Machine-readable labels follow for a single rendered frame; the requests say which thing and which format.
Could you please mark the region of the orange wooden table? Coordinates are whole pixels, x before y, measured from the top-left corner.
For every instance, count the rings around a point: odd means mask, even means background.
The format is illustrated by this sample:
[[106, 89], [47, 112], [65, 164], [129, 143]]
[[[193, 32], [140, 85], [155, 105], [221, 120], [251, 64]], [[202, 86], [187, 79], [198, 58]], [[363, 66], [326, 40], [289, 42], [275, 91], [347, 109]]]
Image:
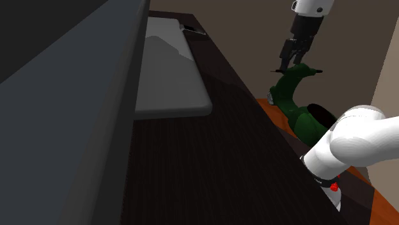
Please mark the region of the orange wooden table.
[[[289, 129], [288, 119], [278, 107], [265, 98], [259, 98], [258, 103], [298, 156], [309, 150]], [[342, 172], [340, 190], [340, 214], [348, 225], [399, 225], [399, 212], [356, 168]]]

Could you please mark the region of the green toy scooter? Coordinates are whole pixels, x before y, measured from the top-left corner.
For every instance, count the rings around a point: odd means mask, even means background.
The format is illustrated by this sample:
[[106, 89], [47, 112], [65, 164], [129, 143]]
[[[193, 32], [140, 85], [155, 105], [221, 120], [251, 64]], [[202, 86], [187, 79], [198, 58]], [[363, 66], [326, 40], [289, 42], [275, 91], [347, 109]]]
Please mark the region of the green toy scooter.
[[269, 104], [281, 110], [288, 119], [291, 131], [300, 141], [313, 147], [334, 125], [337, 117], [318, 104], [297, 106], [293, 101], [293, 94], [304, 78], [320, 74], [322, 71], [301, 63], [285, 71], [278, 70], [278, 72], [282, 74], [282, 77], [269, 90]]

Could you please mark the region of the white pillow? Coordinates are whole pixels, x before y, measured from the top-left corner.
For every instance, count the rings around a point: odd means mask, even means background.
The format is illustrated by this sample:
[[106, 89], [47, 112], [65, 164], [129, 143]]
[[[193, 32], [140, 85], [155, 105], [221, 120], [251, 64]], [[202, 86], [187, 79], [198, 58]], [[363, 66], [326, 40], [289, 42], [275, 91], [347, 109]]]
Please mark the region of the white pillow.
[[207, 116], [212, 102], [176, 19], [149, 17], [135, 119]]

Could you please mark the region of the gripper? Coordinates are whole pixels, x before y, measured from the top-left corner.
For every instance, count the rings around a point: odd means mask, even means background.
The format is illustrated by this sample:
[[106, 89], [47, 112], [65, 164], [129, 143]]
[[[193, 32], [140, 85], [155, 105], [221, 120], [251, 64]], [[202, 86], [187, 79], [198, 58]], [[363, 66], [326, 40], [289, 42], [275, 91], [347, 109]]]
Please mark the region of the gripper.
[[294, 17], [290, 32], [293, 34], [293, 39], [286, 39], [281, 49], [279, 58], [281, 64], [279, 69], [285, 71], [293, 59], [293, 64], [301, 63], [304, 55], [310, 50], [314, 37], [318, 33], [324, 17], [306, 17], [296, 15]]

